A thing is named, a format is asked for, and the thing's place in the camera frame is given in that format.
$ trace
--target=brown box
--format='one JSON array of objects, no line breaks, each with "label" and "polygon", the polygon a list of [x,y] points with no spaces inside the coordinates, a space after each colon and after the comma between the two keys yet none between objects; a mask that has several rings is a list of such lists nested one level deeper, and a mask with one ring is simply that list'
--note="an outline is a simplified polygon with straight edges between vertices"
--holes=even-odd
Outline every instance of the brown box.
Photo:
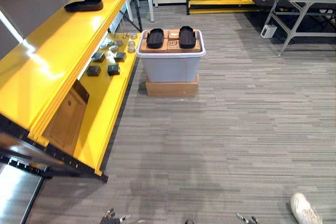
[{"label": "brown box", "polygon": [[89,93],[76,80],[43,133],[50,144],[73,154],[88,100]]},{"label": "brown box", "polygon": [[[193,30],[194,30],[195,36],[197,38],[196,29],[193,29]],[[171,30],[169,30],[168,40],[178,40],[179,39],[179,33],[180,33],[179,29],[171,29]]]},{"label": "brown box", "polygon": [[194,48],[190,48],[190,49],[184,49],[184,48],[180,48],[180,43],[178,40],[169,40],[168,41],[168,46],[167,46],[167,52],[172,52],[172,53],[176,53],[176,52],[200,52],[201,51],[201,47],[199,45],[199,41],[196,40],[196,44]]},{"label": "brown box", "polygon": [[141,42],[140,52],[165,53],[167,52],[167,45],[168,45],[168,39],[164,39],[161,48],[152,49],[147,47],[147,41],[143,39]]},{"label": "brown box", "polygon": [[150,97],[194,97],[198,91],[197,76],[193,82],[150,82],[146,80]]},{"label": "brown box", "polygon": [[[148,34],[148,32],[150,32],[152,29],[148,29],[146,32],[145,32],[145,34],[144,34],[144,36],[143,36],[143,39],[147,39],[147,34]],[[165,39],[168,39],[168,35],[169,35],[169,30],[163,30],[163,38],[165,38]]]}]

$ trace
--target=floor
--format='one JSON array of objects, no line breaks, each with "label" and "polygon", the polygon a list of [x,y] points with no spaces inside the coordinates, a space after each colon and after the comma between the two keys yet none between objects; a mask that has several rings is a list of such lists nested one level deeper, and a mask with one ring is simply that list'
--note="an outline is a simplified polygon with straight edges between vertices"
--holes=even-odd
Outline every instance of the floor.
[{"label": "floor", "polygon": [[278,58],[281,43],[260,37],[256,14],[160,6],[151,23],[142,4],[144,28],[202,31],[197,96],[148,97],[139,61],[109,146],[108,183],[55,177],[28,223],[99,223],[114,207],[130,223],[234,224],[239,211],[292,224],[297,191],[324,224],[336,223],[334,39],[296,39]]}]

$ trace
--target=white shoe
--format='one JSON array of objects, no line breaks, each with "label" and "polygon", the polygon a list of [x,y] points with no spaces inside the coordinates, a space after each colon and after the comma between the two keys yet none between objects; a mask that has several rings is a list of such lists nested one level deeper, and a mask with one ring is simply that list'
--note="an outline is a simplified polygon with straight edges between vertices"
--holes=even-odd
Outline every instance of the white shoe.
[{"label": "white shoe", "polygon": [[290,200],[290,206],[299,224],[322,224],[322,217],[315,214],[303,194],[294,194]]}]

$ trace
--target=clear plastic bin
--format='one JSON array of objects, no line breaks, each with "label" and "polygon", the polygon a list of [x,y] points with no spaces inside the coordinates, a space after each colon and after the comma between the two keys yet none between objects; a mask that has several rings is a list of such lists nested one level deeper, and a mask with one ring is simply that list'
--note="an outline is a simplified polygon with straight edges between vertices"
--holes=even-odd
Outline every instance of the clear plastic bin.
[{"label": "clear plastic bin", "polygon": [[142,32],[136,56],[142,59],[147,77],[151,82],[192,82],[196,78],[198,63],[205,55],[201,31],[196,30],[201,52],[155,54],[140,52]]}]

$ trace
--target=wooden panel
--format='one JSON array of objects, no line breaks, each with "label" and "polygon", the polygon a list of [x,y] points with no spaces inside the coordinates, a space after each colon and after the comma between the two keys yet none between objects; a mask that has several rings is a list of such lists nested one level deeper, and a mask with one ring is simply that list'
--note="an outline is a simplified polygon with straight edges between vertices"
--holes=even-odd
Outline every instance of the wooden panel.
[{"label": "wooden panel", "polygon": [[73,155],[88,99],[89,94],[76,80],[45,129],[43,137],[50,144]]},{"label": "wooden panel", "polygon": [[198,90],[197,77],[193,82],[150,82],[146,80],[150,97],[194,97]]}]

